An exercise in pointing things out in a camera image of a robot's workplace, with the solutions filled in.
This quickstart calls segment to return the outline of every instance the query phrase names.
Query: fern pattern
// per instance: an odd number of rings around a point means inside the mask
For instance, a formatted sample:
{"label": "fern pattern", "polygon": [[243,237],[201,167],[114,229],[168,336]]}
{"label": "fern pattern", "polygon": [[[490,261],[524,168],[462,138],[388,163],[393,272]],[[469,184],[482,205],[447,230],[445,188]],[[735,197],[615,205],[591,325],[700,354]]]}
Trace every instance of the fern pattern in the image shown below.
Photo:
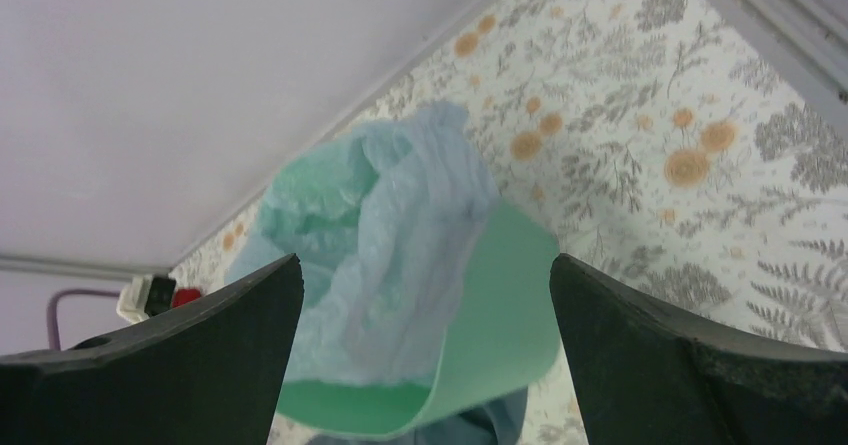
{"label": "fern pattern", "polygon": [[751,288],[775,307],[748,302],[748,309],[769,325],[751,325],[751,331],[801,345],[848,351],[848,273],[842,240],[798,240],[797,248],[816,252],[831,266],[811,263],[758,262],[766,275],[793,288],[751,282]]}

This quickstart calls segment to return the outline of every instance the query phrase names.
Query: blue fabric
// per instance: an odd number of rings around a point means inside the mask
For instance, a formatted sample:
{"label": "blue fabric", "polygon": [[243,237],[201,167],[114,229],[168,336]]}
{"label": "blue fabric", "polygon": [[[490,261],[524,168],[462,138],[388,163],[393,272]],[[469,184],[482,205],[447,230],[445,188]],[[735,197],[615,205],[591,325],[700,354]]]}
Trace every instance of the blue fabric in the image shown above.
{"label": "blue fabric", "polygon": [[467,119],[437,102],[363,124],[276,176],[226,280],[298,255],[305,300],[287,382],[432,383],[499,200]]}
{"label": "blue fabric", "polygon": [[319,435],[307,445],[515,445],[527,410],[527,389],[383,442]]}

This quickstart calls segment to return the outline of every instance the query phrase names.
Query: floral wallpaper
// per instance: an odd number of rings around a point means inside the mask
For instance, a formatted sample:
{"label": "floral wallpaper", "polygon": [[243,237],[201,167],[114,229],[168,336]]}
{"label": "floral wallpaper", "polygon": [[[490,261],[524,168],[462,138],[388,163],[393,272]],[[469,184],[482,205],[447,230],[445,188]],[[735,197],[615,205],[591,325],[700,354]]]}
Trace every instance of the floral wallpaper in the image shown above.
{"label": "floral wallpaper", "polygon": [[[562,250],[713,320],[848,351],[848,147],[705,0],[498,0],[354,125],[437,98],[466,104],[504,197]],[[220,286],[254,214],[175,275]],[[269,443],[311,433],[277,417]],[[531,387],[521,443],[587,443],[565,360]]]}

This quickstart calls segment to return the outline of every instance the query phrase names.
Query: gray leaf pattern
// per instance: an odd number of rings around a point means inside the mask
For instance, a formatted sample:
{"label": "gray leaf pattern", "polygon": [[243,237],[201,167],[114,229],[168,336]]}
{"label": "gray leaf pattern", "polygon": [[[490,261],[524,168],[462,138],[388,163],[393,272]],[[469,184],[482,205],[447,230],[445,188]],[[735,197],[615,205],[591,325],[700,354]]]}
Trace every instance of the gray leaf pattern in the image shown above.
{"label": "gray leaf pattern", "polygon": [[748,308],[770,327],[755,325],[751,330],[793,343],[848,351],[848,271],[844,266],[848,255],[844,242],[801,240],[792,244],[819,252],[835,264],[759,262],[767,276],[795,288],[751,282],[757,293],[777,305],[769,308],[749,302]]}
{"label": "gray leaf pattern", "polygon": [[[657,263],[665,253],[666,250],[661,245],[655,245],[653,247],[639,245],[630,254],[630,262],[621,270],[621,275],[629,279],[643,277],[648,273],[650,267]],[[611,268],[608,273],[615,275],[616,271]]]}
{"label": "gray leaf pattern", "polygon": [[513,28],[523,19],[536,17],[552,1],[555,0],[524,0],[513,8],[512,12],[506,18],[501,20],[500,26],[503,28]]}
{"label": "gray leaf pattern", "polygon": [[536,440],[532,443],[562,444],[562,445],[588,445],[586,431],[583,422],[579,419],[568,417],[561,426],[545,424],[539,428]]}
{"label": "gray leaf pattern", "polygon": [[666,96],[671,93],[671,86],[680,78],[680,76],[690,69],[704,65],[707,63],[706,57],[701,55],[701,52],[710,45],[721,44],[722,38],[720,31],[726,26],[723,20],[716,22],[711,26],[704,25],[704,22],[698,22],[695,28],[695,38],[691,42],[681,40],[677,44],[675,53],[675,67],[668,79],[666,87]]}
{"label": "gray leaf pattern", "polygon": [[279,439],[280,439],[280,431],[277,430],[276,428],[272,428],[271,431],[268,433],[268,440],[266,441],[266,444],[267,445],[274,445],[275,443],[277,443],[277,440],[279,440]]}
{"label": "gray leaf pattern", "polygon": [[759,123],[754,143],[765,162],[793,158],[792,180],[813,192],[848,186],[848,146],[809,105],[790,103]]}
{"label": "gray leaf pattern", "polygon": [[683,20],[687,0],[643,0],[636,13],[639,30],[647,32]]}
{"label": "gray leaf pattern", "polygon": [[616,80],[628,80],[642,76],[665,63],[665,35],[648,38],[638,46],[626,25],[608,35],[601,47],[595,51],[595,73]]}
{"label": "gray leaf pattern", "polygon": [[411,74],[406,74],[365,113],[376,116],[381,110],[385,109],[390,117],[397,119],[404,115],[412,104],[414,90],[415,79]]}
{"label": "gray leaf pattern", "polygon": [[642,165],[625,144],[607,142],[598,150],[581,149],[580,152],[562,158],[563,177],[568,180],[563,184],[563,192],[579,199],[566,205],[566,216],[593,217],[594,197],[604,197],[631,211],[641,209],[639,177]]}
{"label": "gray leaf pattern", "polygon": [[701,210],[695,216],[703,223],[727,230],[735,221],[746,227],[754,227],[758,218],[769,214],[775,216],[776,212],[779,223],[786,225],[799,213],[811,211],[825,203],[824,199],[801,197],[794,191],[784,191],[777,187],[763,187],[755,198],[737,193],[725,198],[725,208]]}
{"label": "gray leaf pattern", "polygon": [[737,62],[727,76],[741,81],[745,86],[762,93],[763,96],[771,95],[780,84],[780,76],[774,67],[759,57],[749,57]]}
{"label": "gray leaf pattern", "polygon": [[677,234],[684,238],[692,238],[703,228],[702,221],[684,220],[677,224]]}
{"label": "gray leaf pattern", "polygon": [[666,268],[662,273],[648,272],[647,283],[639,289],[684,310],[707,313],[732,298],[730,290],[700,265],[686,263],[681,268]]}
{"label": "gray leaf pattern", "polygon": [[580,117],[568,124],[568,129],[579,132],[588,132],[602,122],[620,123],[631,111],[644,106],[654,99],[659,92],[660,85],[654,81],[646,85],[624,85],[610,91],[603,103],[596,103],[587,107]]}

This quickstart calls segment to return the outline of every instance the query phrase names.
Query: orange flower pattern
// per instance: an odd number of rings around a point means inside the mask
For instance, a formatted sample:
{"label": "orange flower pattern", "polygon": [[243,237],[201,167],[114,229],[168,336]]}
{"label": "orange flower pattern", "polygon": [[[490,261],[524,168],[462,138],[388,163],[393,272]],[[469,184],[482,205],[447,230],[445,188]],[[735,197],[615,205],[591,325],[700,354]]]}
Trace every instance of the orange flower pattern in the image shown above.
{"label": "orange flower pattern", "polygon": [[636,117],[636,127],[642,131],[650,131],[654,128],[654,119],[647,115]]}
{"label": "orange flower pattern", "polygon": [[474,32],[466,33],[456,39],[453,46],[456,56],[462,58],[474,53],[474,50],[477,50],[477,43],[479,40],[479,37]]}
{"label": "orange flower pattern", "polygon": [[533,189],[530,191],[530,195],[533,197],[533,200],[537,202],[542,202],[545,200],[545,191],[538,184],[533,185]]}
{"label": "orange flower pattern", "polygon": [[692,125],[692,121],[695,119],[695,114],[689,108],[681,108],[680,110],[674,112],[674,116],[671,118],[672,123],[677,128],[687,128],[689,125]]}
{"label": "orange flower pattern", "polygon": [[494,15],[486,15],[477,24],[477,31],[481,34],[489,33],[493,28],[495,28],[496,23],[497,19],[495,19]]}
{"label": "orange flower pattern", "polygon": [[525,105],[524,109],[527,110],[527,113],[533,115],[542,107],[542,100],[539,97],[533,97],[530,100],[527,100],[527,105]]}
{"label": "orange flower pattern", "polygon": [[675,187],[696,187],[709,172],[710,161],[700,150],[678,150],[665,162],[665,178]]}
{"label": "orange flower pattern", "polygon": [[612,7],[612,10],[610,10],[610,20],[615,20],[616,18],[618,18],[618,16],[621,15],[622,10],[624,10],[624,5],[621,3]]}
{"label": "orange flower pattern", "polygon": [[551,136],[562,128],[562,117],[558,113],[549,113],[539,122],[539,133]]}
{"label": "orange flower pattern", "polygon": [[516,160],[530,160],[542,149],[542,139],[536,132],[521,132],[512,139],[509,149]]}
{"label": "orange flower pattern", "polygon": [[677,212],[673,208],[666,208],[659,212],[660,220],[666,225],[674,225],[677,220]]}
{"label": "orange flower pattern", "polygon": [[736,140],[736,125],[724,121],[707,125],[701,132],[701,146],[708,153],[723,152]]}
{"label": "orange flower pattern", "polygon": [[571,397],[568,401],[568,413],[580,417],[580,404],[577,402],[577,397]]}
{"label": "orange flower pattern", "polygon": [[232,233],[227,233],[224,235],[224,240],[221,243],[221,246],[224,248],[224,251],[230,251],[233,249],[233,245],[236,243],[236,237]]}

